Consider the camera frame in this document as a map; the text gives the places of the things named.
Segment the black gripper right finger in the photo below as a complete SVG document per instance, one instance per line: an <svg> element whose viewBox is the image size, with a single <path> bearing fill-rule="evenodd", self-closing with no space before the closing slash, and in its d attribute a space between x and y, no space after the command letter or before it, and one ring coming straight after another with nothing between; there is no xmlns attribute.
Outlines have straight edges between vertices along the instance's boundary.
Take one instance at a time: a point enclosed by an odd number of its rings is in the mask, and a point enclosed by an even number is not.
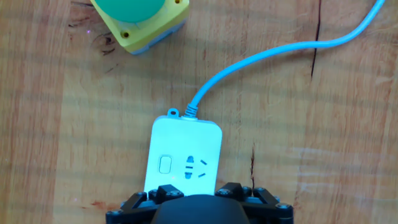
<svg viewBox="0 0 398 224"><path fill-rule="evenodd" d="M231 222L294 224L293 206L281 202L264 187L228 182L216 190L214 196L222 199L222 207Z"/></svg>

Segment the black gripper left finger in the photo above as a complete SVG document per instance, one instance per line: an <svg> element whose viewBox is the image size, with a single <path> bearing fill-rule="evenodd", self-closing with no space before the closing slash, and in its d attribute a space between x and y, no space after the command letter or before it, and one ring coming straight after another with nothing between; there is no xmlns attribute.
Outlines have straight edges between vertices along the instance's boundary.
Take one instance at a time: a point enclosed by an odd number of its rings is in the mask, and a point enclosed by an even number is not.
<svg viewBox="0 0 398 224"><path fill-rule="evenodd" d="M148 192L136 192L120 208L106 212L106 224L148 222L164 202L182 197L184 193L171 184L160 185Z"/></svg>

